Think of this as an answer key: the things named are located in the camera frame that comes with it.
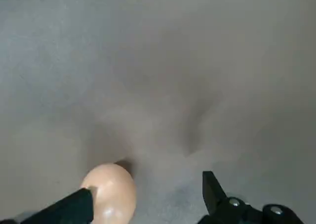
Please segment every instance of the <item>egg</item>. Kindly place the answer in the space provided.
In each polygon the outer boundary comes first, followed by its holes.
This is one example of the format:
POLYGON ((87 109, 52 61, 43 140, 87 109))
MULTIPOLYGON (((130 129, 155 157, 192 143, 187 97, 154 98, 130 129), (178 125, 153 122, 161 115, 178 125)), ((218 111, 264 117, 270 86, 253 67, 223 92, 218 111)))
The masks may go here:
POLYGON ((93 224, 128 224, 136 208, 136 187, 121 166, 104 164, 84 178, 82 188, 93 195, 93 224))

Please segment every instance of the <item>metal screw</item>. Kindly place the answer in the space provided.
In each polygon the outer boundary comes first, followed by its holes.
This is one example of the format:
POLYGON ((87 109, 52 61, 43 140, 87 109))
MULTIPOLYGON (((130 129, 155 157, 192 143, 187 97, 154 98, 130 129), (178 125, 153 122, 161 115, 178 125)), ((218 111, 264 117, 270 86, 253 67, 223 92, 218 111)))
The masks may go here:
POLYGON ((281 210, 281 208, 277 207, 277 206, 272 206, 271 209, 270 209, 272 212, 278 214, 278 215, 281 215, 283 212, 281 210))
POLYGON ((239 201, 237 199, 235 199, 235 198, 231 198, 229 200, 229 203, 234 205, 235 207, 239 206, 239 201))

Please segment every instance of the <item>gray surface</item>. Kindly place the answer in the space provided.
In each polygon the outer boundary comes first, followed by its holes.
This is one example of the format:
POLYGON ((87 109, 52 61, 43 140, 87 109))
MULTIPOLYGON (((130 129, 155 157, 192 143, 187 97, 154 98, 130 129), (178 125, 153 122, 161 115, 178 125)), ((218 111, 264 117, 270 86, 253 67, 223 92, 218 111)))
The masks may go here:
POLYGON ((316 0, 0 0, 0 217, 134 164, 132 223, 193 224, 201 171, 313 223, 316 0))

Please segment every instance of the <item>brown egg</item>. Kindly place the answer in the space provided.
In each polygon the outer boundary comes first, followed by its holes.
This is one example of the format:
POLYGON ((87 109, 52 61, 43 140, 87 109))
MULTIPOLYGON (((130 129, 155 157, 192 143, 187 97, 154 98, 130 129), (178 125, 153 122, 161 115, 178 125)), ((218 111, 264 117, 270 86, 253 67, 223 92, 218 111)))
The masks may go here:
POLYGON ((136 208, 133 178, 121 166, 104 164, 84 178, 81 187, 93 194, 93 224, 128 224, 136 208))

